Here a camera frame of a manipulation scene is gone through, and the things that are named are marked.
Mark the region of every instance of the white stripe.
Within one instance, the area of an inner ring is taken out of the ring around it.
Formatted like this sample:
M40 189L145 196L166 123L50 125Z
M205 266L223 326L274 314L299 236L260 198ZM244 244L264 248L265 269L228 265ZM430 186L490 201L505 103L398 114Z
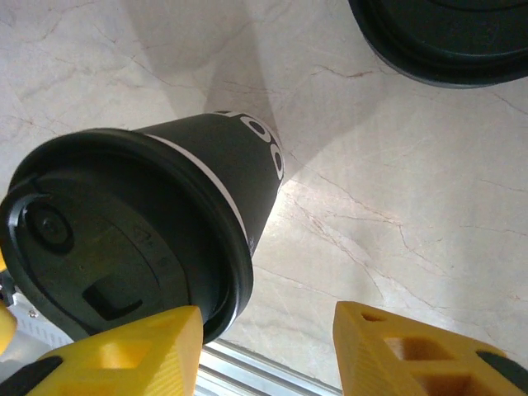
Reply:
M183 147L180 147L177 144L174 144L170 140L160 138L159 136L154 136L153 134L146 134L146 136L156 139L162 142L163 144L166 144L171 149L175 149L178 153L183 154L188 160L194 163L213 182L213 184L216 186L216 188L219 189L220 193L222 193L225 200L228 202L229 206L231 207L231 210L236 216L238 222L240 223L240 228L244 232L244 237L246 237L246 242L247 242L248 235L246 234L246 227L244 226L244 222L242 220L242 216L240 215L240 211L238 210L237 204L234 202L234 199L231 196L231 194L229 194L228 189L224 186L223 182L215 175L215 173L207 165L205 165L196 155L194 155L190 151L185 150Z

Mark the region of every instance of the black plastic lid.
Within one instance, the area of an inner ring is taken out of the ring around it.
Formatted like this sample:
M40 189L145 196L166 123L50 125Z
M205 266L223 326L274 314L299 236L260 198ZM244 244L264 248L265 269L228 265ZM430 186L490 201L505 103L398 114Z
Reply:
M251 294L248 247L224 198L186 158L139 134L44 144L17 169L0 220L14 281L73 339L194 304L208 342Z
M349 0L363 35L389 66L442 87L528 75L526 0Z

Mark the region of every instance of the printed white logo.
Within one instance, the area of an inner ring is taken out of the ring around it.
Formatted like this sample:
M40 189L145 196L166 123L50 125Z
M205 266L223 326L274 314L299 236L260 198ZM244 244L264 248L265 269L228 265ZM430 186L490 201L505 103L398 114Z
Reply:
M271 142L272 133L269 129L269 127L264 124L263 122L259 120L255 120L253 117L243 114L243 113L237 113L234 111L230 112L215 112L215 114L218 114L220 116L226 116L229 118L234 117L240 117L240 120L260 139L262 139L264 142L270 144L270 154L271 154L271 160L273 161L273 164L275 165L275 170L277 172L277 177L279 180L282 180L282 177L284 177L284 159L282 157L282 152L279 146L277 145L278 142L275 137L273 137L273 140L275 142Z

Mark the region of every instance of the marble surface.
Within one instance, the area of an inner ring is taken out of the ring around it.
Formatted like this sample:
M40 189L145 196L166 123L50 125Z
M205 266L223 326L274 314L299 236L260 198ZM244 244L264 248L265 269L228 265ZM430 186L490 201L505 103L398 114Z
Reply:
M346 0L2 0L0 190L35 146L96 126L248 111L287 175L225 338L339 384L338 300L528 364L528 80L398 75Z

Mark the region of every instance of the black paper cup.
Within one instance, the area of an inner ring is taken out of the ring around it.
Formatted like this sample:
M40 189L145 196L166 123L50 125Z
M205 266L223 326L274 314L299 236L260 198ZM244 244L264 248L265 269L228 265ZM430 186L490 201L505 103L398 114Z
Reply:
M212 341L249 301L283 176L278 138L241 113L59 137L0 205L7 269L74 340L193 304Z

